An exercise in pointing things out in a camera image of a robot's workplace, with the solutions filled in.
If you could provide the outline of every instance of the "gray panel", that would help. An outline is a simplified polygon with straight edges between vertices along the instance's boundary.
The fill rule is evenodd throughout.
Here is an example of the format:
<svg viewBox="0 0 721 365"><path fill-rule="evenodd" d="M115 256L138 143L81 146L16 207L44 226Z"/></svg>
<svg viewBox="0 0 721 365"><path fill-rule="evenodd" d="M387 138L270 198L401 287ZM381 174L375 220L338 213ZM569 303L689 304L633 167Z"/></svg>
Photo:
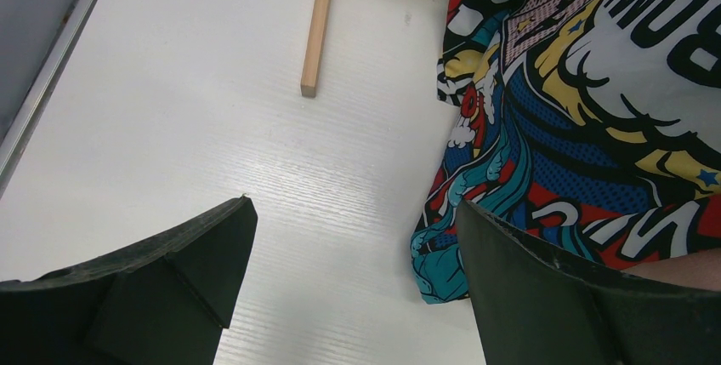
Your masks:
<svg viewBox="0 0 721 365"><path fill-rule="evenodd" d="M0 137L8 132L73 0L0 0Z"/></svg>

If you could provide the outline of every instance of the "white table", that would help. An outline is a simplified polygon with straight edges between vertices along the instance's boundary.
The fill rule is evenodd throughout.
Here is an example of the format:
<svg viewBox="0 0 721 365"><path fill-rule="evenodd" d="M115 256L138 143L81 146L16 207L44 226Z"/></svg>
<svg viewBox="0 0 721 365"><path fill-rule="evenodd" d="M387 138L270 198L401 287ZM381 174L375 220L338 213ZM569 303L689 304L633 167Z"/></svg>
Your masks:
<svg viewBox="0 0 721 365"><path fill-rule="evenodd" d="M99 0L0 201L0 280L31 280L253 199L216 363L482 364L470 304L428 306L408 241L455 121L446 0Z"/></svg>

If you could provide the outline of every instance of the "wooden stick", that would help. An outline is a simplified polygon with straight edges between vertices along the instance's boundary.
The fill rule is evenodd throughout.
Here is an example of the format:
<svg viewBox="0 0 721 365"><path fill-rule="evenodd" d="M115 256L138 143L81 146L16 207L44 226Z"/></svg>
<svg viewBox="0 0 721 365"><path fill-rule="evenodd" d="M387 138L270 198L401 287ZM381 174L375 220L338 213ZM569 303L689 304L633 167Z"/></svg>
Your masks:
<svg viewBox="0 0 721 365"><path fill-rule="evenodd" d="M331 0L315 0L313 6L313 18L310 21L310 34L308 35L308 47L305 50L303 75L300 78L300 92L303 97L315 97L318 73L321 70L321 56L323 42L326 38L330 4Z"/></svg>

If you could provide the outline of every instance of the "colorful fabric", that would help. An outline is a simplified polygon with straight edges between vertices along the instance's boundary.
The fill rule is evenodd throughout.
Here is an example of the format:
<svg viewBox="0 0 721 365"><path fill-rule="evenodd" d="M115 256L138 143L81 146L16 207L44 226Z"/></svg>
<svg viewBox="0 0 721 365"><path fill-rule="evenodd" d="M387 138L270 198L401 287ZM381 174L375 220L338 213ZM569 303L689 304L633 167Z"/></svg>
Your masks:
<svg viewBox="0 0 721 365"><path fill-rule="evenodd" d="M412 235L427 302L468 293L463 199L619 270L721 246L721 0L450 0L447 20L438 95L461 114Z"/></svg>

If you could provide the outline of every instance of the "yellow star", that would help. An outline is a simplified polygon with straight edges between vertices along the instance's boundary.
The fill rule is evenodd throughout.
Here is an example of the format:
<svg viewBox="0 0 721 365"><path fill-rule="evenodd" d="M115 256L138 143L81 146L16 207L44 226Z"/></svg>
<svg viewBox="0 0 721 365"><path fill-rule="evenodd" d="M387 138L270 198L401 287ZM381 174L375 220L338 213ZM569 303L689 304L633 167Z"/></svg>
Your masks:
<svg viewBox="0 0 721 365"><path fill-rule="evenodd" d="M533 21L533 18L528 18L526 20L522 20L521 22L519 22L518 31L523 31L528 25L531 24L532 21Z"/></svg>

